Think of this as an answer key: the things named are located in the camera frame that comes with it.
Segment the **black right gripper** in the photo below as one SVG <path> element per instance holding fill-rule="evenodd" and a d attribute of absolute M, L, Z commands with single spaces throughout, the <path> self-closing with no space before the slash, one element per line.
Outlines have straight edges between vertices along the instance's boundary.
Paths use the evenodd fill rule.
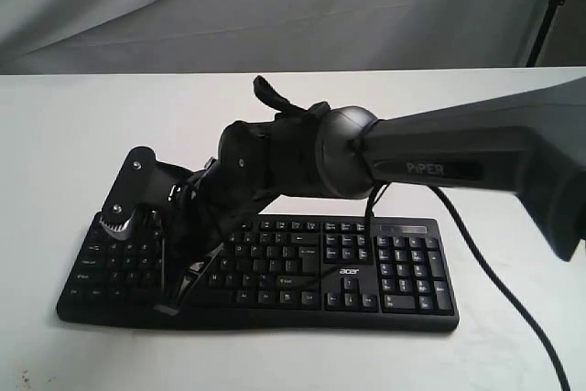
<path fill-rule="evenodd" d="M 228 235 L 277 198 L 263 172 L 241 159 L 214 160 L 190 171 L 155 157 L 141 161 L 144 288 L 159 292 L 153 310 L 178 315 L 224 249 Z"/>

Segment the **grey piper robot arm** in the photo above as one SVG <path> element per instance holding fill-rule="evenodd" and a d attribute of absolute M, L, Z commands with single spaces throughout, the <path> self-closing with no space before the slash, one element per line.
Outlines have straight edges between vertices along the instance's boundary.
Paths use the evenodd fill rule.
<path fill-rule="evenodd" d="M 263 77 L 270 122 L 226 126 L 210 166 L 165 189 L 166 254 L 157 309 L 179 313 L 239 222 L 276 198 L 364 199 L 390 183 L 515 194 L 554 254 L 585 237 L 585 81 L 381 119 L 360 106 L 297 107 Z"/>

